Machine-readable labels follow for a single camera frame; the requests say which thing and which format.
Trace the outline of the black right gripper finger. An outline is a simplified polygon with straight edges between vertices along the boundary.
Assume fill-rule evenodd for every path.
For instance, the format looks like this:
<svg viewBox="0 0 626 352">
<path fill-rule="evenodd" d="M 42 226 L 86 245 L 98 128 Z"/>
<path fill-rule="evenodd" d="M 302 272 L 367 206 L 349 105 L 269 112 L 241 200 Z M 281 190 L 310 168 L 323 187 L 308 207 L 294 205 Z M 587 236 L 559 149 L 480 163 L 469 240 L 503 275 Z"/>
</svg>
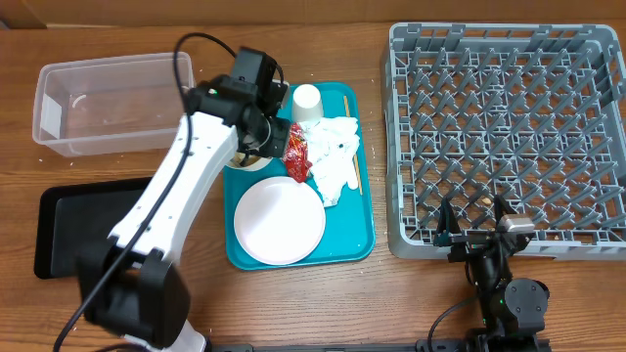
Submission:
<svg viewBox="0 0 626 352">
<path fill-rule="evenodd" d="M 505 217 L 507 215 L 514 214 L 516 214 L 516 211 L 513 210 L 513 208 L 502 195 L 494 196 L 494 215 L 497 230 L 505 230 Z"/>
<path fill-rule="evenodd" d="M 460 233 L 457 217 L 448 198 L 441 201 L 436 232 L 438 235 Z"/>
</svg>

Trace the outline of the cream bowl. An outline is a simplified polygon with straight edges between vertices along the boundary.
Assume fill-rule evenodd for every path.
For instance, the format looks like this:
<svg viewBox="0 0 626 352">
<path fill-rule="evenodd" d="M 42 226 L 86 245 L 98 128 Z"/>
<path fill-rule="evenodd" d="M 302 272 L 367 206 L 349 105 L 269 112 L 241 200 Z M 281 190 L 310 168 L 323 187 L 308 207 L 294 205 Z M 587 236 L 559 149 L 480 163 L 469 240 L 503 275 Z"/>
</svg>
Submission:
<svg viewBox="0 0 626 352">
<path fill-rule="evenodd" d="M 263 169 L 271 161 L 271 158 L 260 157 L 257 155 L 246 156 L 242 153 L 235 153 L 235 155 L 228 161 L 227 166 L 236 170 L 255 172 Z"/>
</svg>

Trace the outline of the red snack wrapper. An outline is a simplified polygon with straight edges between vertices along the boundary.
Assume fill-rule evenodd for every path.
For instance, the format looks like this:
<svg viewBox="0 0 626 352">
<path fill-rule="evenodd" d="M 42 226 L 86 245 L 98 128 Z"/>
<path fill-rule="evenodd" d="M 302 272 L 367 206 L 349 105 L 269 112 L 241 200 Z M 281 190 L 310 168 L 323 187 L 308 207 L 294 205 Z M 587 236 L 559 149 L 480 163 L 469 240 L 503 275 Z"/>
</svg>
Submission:
<svg viewBox="0 0 626 352">
<path fill-rule="evenodd" d="M 308 145 L 302 128 L 293 123 L 286 151 L 282 157 L 288 175 L 296 182 L 306 181 L 312 163 L 308 160 Z"/>
</svg>

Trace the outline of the white napkin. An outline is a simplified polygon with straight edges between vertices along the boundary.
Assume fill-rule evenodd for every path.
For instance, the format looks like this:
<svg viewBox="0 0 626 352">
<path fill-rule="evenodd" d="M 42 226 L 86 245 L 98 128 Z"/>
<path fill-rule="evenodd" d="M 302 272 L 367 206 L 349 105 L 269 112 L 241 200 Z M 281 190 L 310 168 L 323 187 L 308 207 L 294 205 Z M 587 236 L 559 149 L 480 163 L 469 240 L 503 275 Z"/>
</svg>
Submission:
<svg viewBox="0 0 626 352">
<path fill-rule="evenodd" d="M 299 124 L 307 143 L 309 171 L 325 207 L 338 204 L 342 189 L 359 190 L 353 158 L 360 146 L 355 117 L 322 117 Z"/>
</svg>

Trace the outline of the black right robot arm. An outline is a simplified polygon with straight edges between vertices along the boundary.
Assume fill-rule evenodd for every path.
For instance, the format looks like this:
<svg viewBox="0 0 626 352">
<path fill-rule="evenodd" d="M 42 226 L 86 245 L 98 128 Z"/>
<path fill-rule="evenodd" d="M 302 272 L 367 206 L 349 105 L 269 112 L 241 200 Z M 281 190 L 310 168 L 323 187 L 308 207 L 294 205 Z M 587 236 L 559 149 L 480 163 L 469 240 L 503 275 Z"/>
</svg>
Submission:
<svg viewBox="0 0 626 352">
<path fill-rule="evenodd" d="M 537 280 L 516 279 L 509 258 L 527 248 L 535 225 L 525 214 L 513 210 L 502 196 L 494 198 L 494 229 L 475 235 L 463 232 L 450 199 L 439 207 L 433 244 L 448 247 L 451 263 L 465 264 L 466 279 L 475 295 L 444 311 L 431 325 L 425 348 L 436 351 L 549 351 L 550 342 L 537 333 L 545 328 L 550 291 Z M 480 305 L 483 326 L 470 329 L 462 339 L 435 340 L 439 324 L 451 313 L 474 302 Z"/>
</svg>

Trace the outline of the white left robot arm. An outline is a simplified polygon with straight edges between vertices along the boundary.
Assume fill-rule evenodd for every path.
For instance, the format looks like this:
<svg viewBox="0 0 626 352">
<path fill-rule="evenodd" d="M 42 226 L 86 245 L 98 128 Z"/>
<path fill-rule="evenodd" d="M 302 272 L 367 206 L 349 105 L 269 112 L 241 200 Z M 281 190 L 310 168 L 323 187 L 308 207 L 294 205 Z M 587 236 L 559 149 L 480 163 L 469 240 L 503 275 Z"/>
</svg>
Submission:
<svg viewBox="0 0 626 352">
<path fill-rule="evenodd" d="M 237 153 L 280 157 L 291 124 L 277 116 L 287 83 L 204 82 L 183 95 L 188 110 L 145 191 L 103 240 L 77 255 L 76 311 L 123 337 L 113 351 L 208 351 L 188 320 L 190 293 L 177 264 L 201 204 Z"/>
</svg>

